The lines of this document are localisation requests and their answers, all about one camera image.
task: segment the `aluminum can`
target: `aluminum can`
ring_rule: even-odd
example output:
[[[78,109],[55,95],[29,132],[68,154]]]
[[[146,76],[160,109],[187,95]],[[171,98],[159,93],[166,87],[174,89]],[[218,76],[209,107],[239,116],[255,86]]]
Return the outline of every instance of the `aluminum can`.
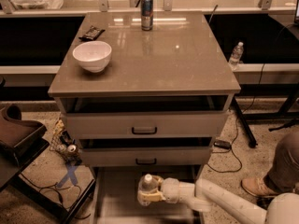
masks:
[[[149,31],[153,24],[153,0],[141,0],[141,28]]]

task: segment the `bottle cap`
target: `bottle cap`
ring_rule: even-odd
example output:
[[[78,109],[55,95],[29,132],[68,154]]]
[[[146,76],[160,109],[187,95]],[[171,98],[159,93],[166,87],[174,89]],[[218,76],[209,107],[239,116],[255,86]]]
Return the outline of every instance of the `bottle cap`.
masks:
[[[147,175],[144,176],[144,181],[145,181],[146,183],[150,183],[151,180],[152,180],[152,175],[147,174]]]

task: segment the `table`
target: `table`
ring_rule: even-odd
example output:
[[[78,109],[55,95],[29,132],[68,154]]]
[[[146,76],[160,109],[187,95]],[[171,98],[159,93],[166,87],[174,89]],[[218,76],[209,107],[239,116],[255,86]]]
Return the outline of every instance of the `table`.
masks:
[[[99,74],[72,56],[91,25],[106,30],[98,40],[112,47]],[[239,90],[201,12],[155,11],[152,31],[141,30],[140,12],[98,12],[85,17],[49,95],[101,187],[122,168],[140,176],[195,166],[199,175]]]
[[[279,32],[280,36],[287,37],[289,40],[295,41],[293,49],[299,49],[299,26],[294,24],[294,16],[293,15],[272,15],[271,16],[274,21],[277,21],[278,24],[281,24],[281,31]],[[298,66],[296,63],[291,63],[294,67]],[[275,74],[275,69],[270,73],[271,78],[265,79],[265,83],[261,77],[261,83],[254,83],[254,78],[247,76],[247,80],[252,80],[252,83],[248,83],[247,81],[243,81],[242,84],[242,76],[246,75],[242,74],[242,71],[237,71],[236,73],[237,79],[242,87],[242,91],[238,94],[239,96],[249,96],[249,97],[263,97],[263,98],[272,98],[272,97],[282,97],[286,98],[285,102],[282,103],[281,107],[276,112],[263,112],[258,114],[243,114],[241,111],[237,100],[234,98],[232,101],[232,105],[234,106],[237,115],[239,116],[242,125],[247,133],[249,138],[249,146],[256,147],[258,145],[250,127],[249,123],[256,122],[269,122],[273,120],[284,120],[286,123],[282,125],[277,125],[269,129],[269,132],[273,132],[274,130],[291,127],[292,125],[299,123],[299,112],[290,111],[291,107],[299,98],[299,79],[298,79],[298,71],[293,70],[291,75],[288,75],[287,70],[285,72],[281,72],[280,74]]]

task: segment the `shoe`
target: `shoe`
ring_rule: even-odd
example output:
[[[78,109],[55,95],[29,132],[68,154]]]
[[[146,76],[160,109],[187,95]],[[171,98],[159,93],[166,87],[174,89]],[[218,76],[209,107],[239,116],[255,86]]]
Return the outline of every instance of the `shoe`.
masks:
[[[254,197],[271,198],[280,194],[268,188],[260,177],[245,178],[242,180],[241,186]]]

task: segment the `speckled floor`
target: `speckled floor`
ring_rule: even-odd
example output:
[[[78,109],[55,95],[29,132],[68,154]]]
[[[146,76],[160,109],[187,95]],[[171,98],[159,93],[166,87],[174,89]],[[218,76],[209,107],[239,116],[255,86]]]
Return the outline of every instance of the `speckled floor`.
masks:
[[[251,100],[239,100],[239,103],[241,104],[241,108],[245,108],[251,103]],[[265,110],[276,111],[281,104],[281,100],[257,100],[255,104],[256,105],[250,109],[251,112],[261,112]],[[52,131],[60,116],[56,104],[54,102],[37,104],[22,102],[17,103],[17,105],[22,110],[23,119],[38,120],[46,125],[48,131],[44,135],[44,138],[51,142]],[[293,108],[297,110],[299,109],[299,105],[296,104]],[[274,132],[268,131],[269,128],[280,125],[281,122],[250,125],[258,142],[256,148],[250,148],[248,146],[249,140],[246,137],[241,124],[236,121],[234,110],[230,110],[229,118],[219,138],[229,142],[235,140],[233,143],[233,151],[239,160],[232,152],[216,153],[223,152],[223,149],[214,148],[215,153],[211,156],[208,163],[209,166],[205,166],[202,177],[255,203],[256,199],[251,197],[240,187],[240,181],[242,178],[248,176],[263,176],[271,167],[275,146],[278,140],[286,133],[299,131],[298,125]],[[242,163],[242,168],[238,172],[234,172],[240,168],[240,161]],[[50,148],[47,148],[27,169],[25,169],[23,174],[39,187],[46,187],[61,182],[66,174],[66,168],[61,156],[56,152],[51,151]],[[78,179],[78,186],[84,189],[91,180],[92,175],[87,167],[80,165],[76,170],[76,177]],[[69,188],[61,191],[64,197],[64,206],[67,207],[76,200],[79,188],[74,186],[70,180],[65,182],[63,188]],[[42,192],[55,202],[59,202],[55,192],[49,191],[48,189],[42,190]],[[71,223],[89,223],[91,206],[92,197],[87,199],[86,203]],[[58,223],[55,217],[10,186],[0,193],[0,210],[1,224]],[[210,213],[204,214],[204,220],[206,224],[238,223],[216,204],[213,205]]]

